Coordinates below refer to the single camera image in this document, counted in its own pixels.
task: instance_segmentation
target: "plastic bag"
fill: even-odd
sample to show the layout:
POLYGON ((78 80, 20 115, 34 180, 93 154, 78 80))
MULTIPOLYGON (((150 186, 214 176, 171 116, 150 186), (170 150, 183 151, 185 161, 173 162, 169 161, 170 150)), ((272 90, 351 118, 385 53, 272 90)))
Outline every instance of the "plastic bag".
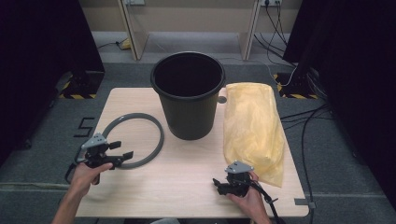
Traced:
POLYGON ((226 86, 224 156, 254 167, 260 181, 282 187, 285 138, 274 91, 261 83, 226 86))

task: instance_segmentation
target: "wooden table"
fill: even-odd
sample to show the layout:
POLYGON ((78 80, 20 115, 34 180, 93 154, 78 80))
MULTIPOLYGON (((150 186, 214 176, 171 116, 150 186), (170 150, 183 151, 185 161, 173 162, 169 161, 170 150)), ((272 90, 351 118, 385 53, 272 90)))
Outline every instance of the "wooden table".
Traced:
MULTIPOLYGON (((226 96, 226 90, 220 94, 226 96)), ((96 127, 102 132, 107 124, 129 113, 147 113, 163 126, 164 144, 151 162, 132 170, 114 170, 101 174, 101 183, 93 186, 78 209, 78 217, 246 217, 225 196, 220 196, 212 178, 226 183, 223 156, 223 119, 226 104, 218 104, 215 124, 202 139, 185 141, 174 137, 166 124, 159 96, 152 88, 117 88, 108 96, 96 127)), ((133 150, 132 161, 146 157, 156 146, 160 133, 155 124, 145 119, 130 119, 119 124, 107 140, 121 141, 122 147, 108 155, 133 150)), ((285 174, 282 188, 262 183, 273 198, 280 217, 303 217, 304 192, 285 144, 285 174)), ((265 205, 269 216, 272 211, 265 205)))

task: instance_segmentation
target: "gray ring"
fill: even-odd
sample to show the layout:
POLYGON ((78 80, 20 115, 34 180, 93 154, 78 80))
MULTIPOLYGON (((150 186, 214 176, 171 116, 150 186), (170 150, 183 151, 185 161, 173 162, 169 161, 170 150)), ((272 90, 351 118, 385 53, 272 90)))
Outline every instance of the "gray ring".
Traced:
POLYGON ((148 114, 144 114, 144 113, 132 113, 132 114, 126 114, 123 115, 117 119, 114 119, 111 123, 109 123, 107 125, 107 127, 105 128, 105 130, 102 133, 102 136, 104 138, 107 138, 108 134, 111 132, 111 130, 113 130, 114 127, 116 127, 118 124, 120 124, 121 122, 124 122, 125 120, 128 119, 148 119, 151 122, 153 122, 155 125, 157 125, 157 127, 160 129, 160 141, 158 142, 158 145, 155 147, 155 149, 143 160, 141 161, 136 161, 133 163, 129 163, 129 164, 122 164, 121 166, 117 167, 119 169, 134 169, 136 167, 142 166, 146 163, 148 163, 149 161, 151 161, 152 159, 154 159, 158 153, 160 153, 161 149, 163 148, 163 139, 164 139, 164 134, 163 134, 163 127, 161 126, 161 123, 156 120, 154 117, 152 117, 151 115, 148 114))

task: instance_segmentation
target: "person's right hand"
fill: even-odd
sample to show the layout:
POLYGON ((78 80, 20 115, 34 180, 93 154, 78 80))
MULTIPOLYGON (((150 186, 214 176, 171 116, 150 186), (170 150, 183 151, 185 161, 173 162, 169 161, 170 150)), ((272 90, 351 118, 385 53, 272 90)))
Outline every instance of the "person's right hand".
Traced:
POLYGON ((113 167, 111 162, 96 168, 90 168, 84 162, 81 162, 76 167, 69 190, 78 193, 81 197, 85 196, 90 190, 91 184, 95 185, 97 183, 99 174, 111 167, 113 167))
MULTIPOLYGON (((249 174, 253 181, 259 181, 259 177, 254 172, 250 171, 249 174)), ((271 223, 262 201, 262 195, 253 187, 248 189, 247 195, 243 198, 230 193, 226 197, 238 204, 241 210, 257 224, 271 223)))

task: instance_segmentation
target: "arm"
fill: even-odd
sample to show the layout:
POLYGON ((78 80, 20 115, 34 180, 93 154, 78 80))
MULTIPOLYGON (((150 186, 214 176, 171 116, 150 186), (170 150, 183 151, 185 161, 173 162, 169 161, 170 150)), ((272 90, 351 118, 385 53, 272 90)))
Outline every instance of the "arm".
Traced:
POLYGON ((85 163, 80 163, 73 175, 69 190, 64 195, 55 218, 52 220, 52 224, 73 223, 82 197, 88 193, 91 184, 97 183, 99 174, 112 166, 112 163, 106 163, 92 169, 85 163))
MULTIPOLYGON (((259 177, 253 172, 249 172, 251 179, 253 181, 259 181, 259 177)), ((257 224, 270 224, 270 218, 267 215, 267 212, 264 207, 264 203, 262 201, 262 195, 255 190, 254 188, 249 188, 247 195, 245 197, 240 198, 233 194, 227 194, 227 198, 229 198, 234 203, 238 204, 241 210, 251 219, 255 221, 257 224)))

